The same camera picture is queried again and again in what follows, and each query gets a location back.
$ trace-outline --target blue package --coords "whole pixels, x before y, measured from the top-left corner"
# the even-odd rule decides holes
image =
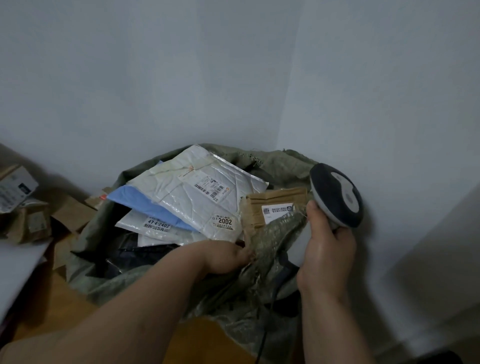
[[[107,198],[117,204],[125,205],[148,216],[162,220],[167,224],[190,231],[196,231],[166,208],[153,203],[147,196],[133,186],[121,186],[111,192]]]

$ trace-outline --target person's right arm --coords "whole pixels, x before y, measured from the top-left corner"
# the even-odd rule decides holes
[[[314,201],[308,203],[307,215],[312,238],[297,274],[305,363],[374,363],[362,332],[342,302],[355,255],[355,238],[345,228],[333,234],[327,217]]]

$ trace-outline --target wooden floor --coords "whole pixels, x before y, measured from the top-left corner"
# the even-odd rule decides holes
[[[70,329],[96,310],[70,289],[62,276],[52,271],[53,249],[48,262],[39,266],[22,295],[21,310],[13,340]],[[236,345],[218,324],[196,318],[178,326],[164,364],[248,364],[254,358]]]

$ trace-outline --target forearm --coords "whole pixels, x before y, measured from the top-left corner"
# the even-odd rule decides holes
[[[202,262],[178,248],[73,329],[41,362],[161,363]]]
[[[302,325],[306,364],[374,363],[352,314],[334,297],[303,294]]]

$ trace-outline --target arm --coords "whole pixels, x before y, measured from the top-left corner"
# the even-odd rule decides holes
[[[72,329],[38,363],[161,363],[192,285],[247,264],[250,252],[222,241],[177,248]]]
[[[305,362],[374,363],[357,323],[342,302],[355,255],[355,238],[345,228],[333,234],[314,201],[307,205],[307,215],[312,238],[297,274]]]

